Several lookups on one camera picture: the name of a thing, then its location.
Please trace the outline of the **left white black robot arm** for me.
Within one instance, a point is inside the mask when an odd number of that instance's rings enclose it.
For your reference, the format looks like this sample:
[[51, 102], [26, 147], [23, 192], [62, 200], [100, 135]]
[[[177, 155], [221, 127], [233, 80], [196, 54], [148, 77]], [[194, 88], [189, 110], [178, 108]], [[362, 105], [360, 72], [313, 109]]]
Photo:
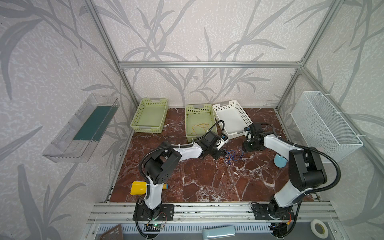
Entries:
[[171, 177], [179, 162], [189, 159], [218, 159], [224, 154], [223, 146], [229, 141], [224, 133], [225, 122], [219, 120], [203, 136], [191, 143], [174, 145], [163, 142], [146, 154], [139, 163], [139, 172], [145, 179], [147, 191], [141, 200], [145, 211], [157, 213], [162, 205], [163, 185]]

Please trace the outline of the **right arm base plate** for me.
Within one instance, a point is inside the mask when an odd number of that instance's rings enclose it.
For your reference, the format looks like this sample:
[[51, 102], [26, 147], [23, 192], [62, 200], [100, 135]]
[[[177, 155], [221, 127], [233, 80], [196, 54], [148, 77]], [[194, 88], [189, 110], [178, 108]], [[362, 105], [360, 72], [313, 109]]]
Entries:
[[250, 204], [251, 210], [254, 213], [255, 220], [292, 220], [295, 217], [292, 207], [282, 208], [275, 202], [267, 204], [260, 204], [252, 202]]

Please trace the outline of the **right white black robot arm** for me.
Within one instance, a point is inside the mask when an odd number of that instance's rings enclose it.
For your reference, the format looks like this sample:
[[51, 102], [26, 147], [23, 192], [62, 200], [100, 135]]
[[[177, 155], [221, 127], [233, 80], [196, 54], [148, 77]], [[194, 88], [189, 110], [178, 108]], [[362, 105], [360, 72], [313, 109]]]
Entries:
[[[269, 203], [251, 203], [251, 209], [256, 220], [293, 218], [293, 206], [298, 206], [305, 196], [330, 190], [340, 182], [340, 166], [333, 158], [316, 148], [284, 140], [275, 131], [265, 132], [262, 126], [262, 123], [253, 123], [244, 128], [244, 151], [273, 150], [288, 161], [289, 180], [270, 198]], [[328, 159], [336, 170], [336, 177], [329, 185], [326, 184], [328, 177], [322, 158]]]

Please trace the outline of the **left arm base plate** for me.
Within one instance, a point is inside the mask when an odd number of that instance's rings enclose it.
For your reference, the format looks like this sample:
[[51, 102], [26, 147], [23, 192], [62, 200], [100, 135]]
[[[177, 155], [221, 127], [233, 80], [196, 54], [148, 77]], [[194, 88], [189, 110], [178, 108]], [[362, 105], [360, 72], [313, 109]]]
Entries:
[[154, 210], [147, 207], [146, 204], [139, 203], [134, 210], [134, 221], [172, 221], [175, 213], [175, 205], [160, 204]]

